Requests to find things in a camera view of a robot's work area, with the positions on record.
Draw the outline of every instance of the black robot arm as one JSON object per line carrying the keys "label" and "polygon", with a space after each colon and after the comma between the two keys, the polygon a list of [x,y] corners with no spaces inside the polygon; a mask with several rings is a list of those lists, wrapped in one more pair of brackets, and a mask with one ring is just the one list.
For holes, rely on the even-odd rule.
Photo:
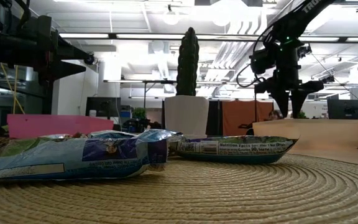
{"label": "black robot arm", "polygon": [[338,0],[305,0],[269,27],[272,30],[263,36],[265,48],[254,51],[250,57],[251,69],[257,75],[276,67],[273,77],[255,86],[255,94],[269,92],[284,117],[288,114],[288,98],[292,102],[293,117],[297,118],[307,95],[324,88],[321,81],[302,84],[299,80],[298,70],[301,67],[298,65],[298,49],[304,43],[298,38],[307,25],[334,2]]}

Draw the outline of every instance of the ceiling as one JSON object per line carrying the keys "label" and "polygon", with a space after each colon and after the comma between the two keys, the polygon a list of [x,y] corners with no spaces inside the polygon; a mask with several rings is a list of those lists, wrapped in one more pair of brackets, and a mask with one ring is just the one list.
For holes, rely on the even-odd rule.
{"label": "ceiling", "polygon": [[[87,3],[86,0],[58,0],[57,2],[31,0],[30,8],[35,16],[52,17],[54,28],[60,32],[184,34],[187,28],[192,26],[197,34],[260,34],[272,19],[280,17],[302,2],[302,0],[276,0],[276,4],[264,4],[260,8],[246,7],[239,4],[240,0],[221,0],[212,6],[194,6],[194,0],[114,1],[114,3],[106,1],[109,3]],[[168,12],[168,4],[172,5],[173,12]],[[19,7],[14,5],[14,13],[17,15],[20,14],[18,9]],[[329,6],[309,24],[304,35],[358,35],[357,9],[358,6]],[[178,57],[175,46],[180,45],[179,41],[165,41],[163,44],[166,49],[163,56],[155,54],[151,41],[147,40],[71,40],[70,42],[83,49],[92,49],[96,46],[99,47],[98,49],[100,46],[110,49],[112,45],[115,46],[115,54],[120,58],[122,75],[126,79],[139,79],[139,77],[155,79],[156,74],[161,75],[166,70],[170,78],[175,79]],[[249,54],[251,46],[244,42],[200,41],[199,44],[199,80],[214,81],[223,78],[233,81],[233,75],[247,63],[245,55]],[[314,56],[325,68],[312,55],[301,59],[300,78],[304,82],[323,77],[327,74],[326,68],[334,72],[341,82],[349,82],[351,71],[358,70],[358,44],[311,44],[311,48]],[[105,54],[106,52],[96,55],[103,60]],[[269,70],[265,76],[271,74],[272,70]],[[252,79],[250,68],[240,75],[242,82],[249,82]],[[216,89],[216,87],[201,86],[199,92],[212,95],[216,93]],[[234,87],[232,95],[238,95],[238,91],[242,90]]]}

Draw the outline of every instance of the potted cactus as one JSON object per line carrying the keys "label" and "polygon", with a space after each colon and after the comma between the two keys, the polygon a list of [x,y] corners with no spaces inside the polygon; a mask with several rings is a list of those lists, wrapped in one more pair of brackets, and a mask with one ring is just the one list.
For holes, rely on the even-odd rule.
{"label": "potted cactus", "polygon": [[179,48],[177,95],[165,99],[165,123],[169,130],[202,138],[209,103],[206,98],[196,96],[199,50],[196,32],[190,27]]}

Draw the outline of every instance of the cactus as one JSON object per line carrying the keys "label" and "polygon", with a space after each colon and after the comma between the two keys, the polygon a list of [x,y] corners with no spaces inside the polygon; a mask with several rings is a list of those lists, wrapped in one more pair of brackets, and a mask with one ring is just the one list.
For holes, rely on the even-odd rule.
{"label": "cactus", "polygon": [[200,47],[196,32],[190,27],[181,39],[178,58],[177,95],[195,96]]}

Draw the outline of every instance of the round woven mat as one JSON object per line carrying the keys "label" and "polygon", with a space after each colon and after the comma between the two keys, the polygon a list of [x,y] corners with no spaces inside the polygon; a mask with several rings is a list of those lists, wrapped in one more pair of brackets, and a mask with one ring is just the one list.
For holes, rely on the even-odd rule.
{"label": "round woven mat", "polygon": [[187,222],[358,223],[358,165],[171,159],[163,172],[130,179],[0,184],[0,223]]}

